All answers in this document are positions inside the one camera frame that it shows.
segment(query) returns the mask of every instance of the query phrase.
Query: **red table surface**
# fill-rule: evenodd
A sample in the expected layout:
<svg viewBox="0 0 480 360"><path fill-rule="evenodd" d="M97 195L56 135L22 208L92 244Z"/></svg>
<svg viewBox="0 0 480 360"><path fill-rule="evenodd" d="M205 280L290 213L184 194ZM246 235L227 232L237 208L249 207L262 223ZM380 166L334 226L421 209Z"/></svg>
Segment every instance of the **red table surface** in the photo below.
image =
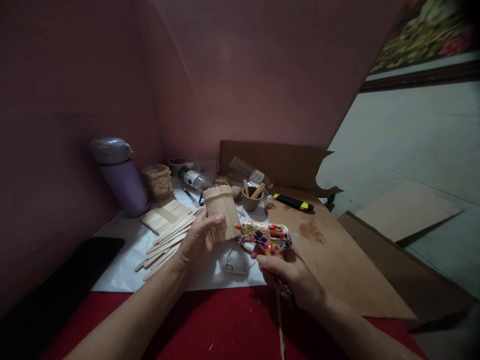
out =
<svg viewBox="0 0 480 360"><path fill-rule="evenodd" d="M62 359L130 293L91 291L42 359ZM367 318L427 359L396 319ZM285 358L347 359L308 313L282 300ZM144 359L281 359L276 295L267 286L185 292L153 337Z"/></svg>

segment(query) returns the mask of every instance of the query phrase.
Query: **painting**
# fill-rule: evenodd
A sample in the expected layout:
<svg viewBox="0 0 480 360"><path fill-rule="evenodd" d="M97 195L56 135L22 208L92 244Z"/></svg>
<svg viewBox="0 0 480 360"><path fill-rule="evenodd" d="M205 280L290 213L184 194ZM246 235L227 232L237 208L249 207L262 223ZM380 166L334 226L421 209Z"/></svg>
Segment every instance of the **painting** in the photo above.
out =
<svg viewBox="0 0 480 360"><path fill-rule="evenodd" d="M473 49L473 26L455 0L409 0L370 75Z"/></svg>

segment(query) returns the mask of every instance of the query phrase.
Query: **stack of popsicle sticks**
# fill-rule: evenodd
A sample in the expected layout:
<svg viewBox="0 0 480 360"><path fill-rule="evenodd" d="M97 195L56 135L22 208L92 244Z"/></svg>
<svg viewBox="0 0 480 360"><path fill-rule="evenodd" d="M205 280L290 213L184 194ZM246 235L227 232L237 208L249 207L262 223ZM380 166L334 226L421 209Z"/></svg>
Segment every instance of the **stack of popsicle sticks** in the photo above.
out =
<svg viewBox="0 0 480 360"><path fill-rule="evenodd" d="M188 207L182 205L177 200L172 200L162 207L150 210L141 216L139 220L156 235L161 235L168 234L173 227L191 213L192 210Z"/></svg>
<svg viewBox="0 0 480 360"><path fill-rule="evenodd" d="M192 223L204 209L205 206L199 207L174 225L159 231L159 236L146 252L145 260L135 268L136 272L142 268L150 269L150 272L143 277L143 281L147 281L178 250Z"/></svg>

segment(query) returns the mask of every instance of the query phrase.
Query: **forearm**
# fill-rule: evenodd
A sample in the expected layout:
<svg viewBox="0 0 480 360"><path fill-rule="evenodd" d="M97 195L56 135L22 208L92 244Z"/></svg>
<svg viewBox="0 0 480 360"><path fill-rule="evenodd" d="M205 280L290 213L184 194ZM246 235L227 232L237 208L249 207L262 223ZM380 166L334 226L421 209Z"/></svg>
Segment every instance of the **forearm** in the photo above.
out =
<svg viewBox="0 0 480 360"><path fill-rule="evenodd" d="M420 359L337 298L326 296L312 314L351 360Z"/></svg>
<svg viewBox="0 0 480 360"><path fill-rule="evenodd" d="M85 337L67 359L139 359L184 292L190 270L172 256L137 292Z"/></svg>

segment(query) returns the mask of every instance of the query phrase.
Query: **hand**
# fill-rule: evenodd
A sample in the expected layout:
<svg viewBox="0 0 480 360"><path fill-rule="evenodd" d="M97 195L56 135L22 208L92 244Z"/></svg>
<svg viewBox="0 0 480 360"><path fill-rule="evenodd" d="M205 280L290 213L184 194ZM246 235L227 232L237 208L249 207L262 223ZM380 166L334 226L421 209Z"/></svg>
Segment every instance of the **hand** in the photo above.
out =
<svg viewBox="0 0 480 360"><path fill-rule="evenodd" d="M283 252L286 261L277 256L265 256L262 254L262 249L256 245L251 258L256 259L258 262L263 279L267 285L280 292L280 284L274 280L272 273L278 274L287 280L299 307L313 313L324 306L325 288L317 281L310 269L293 249Z"/></svg>
<svg viewBox="0 0 480 360"><path fill-rule="evenodd" d="M210 229L224 221L224 215L207 217L206 210L198 215L175 254L182 268L189 266L199 268L205 264L215 245Z"/></svg>

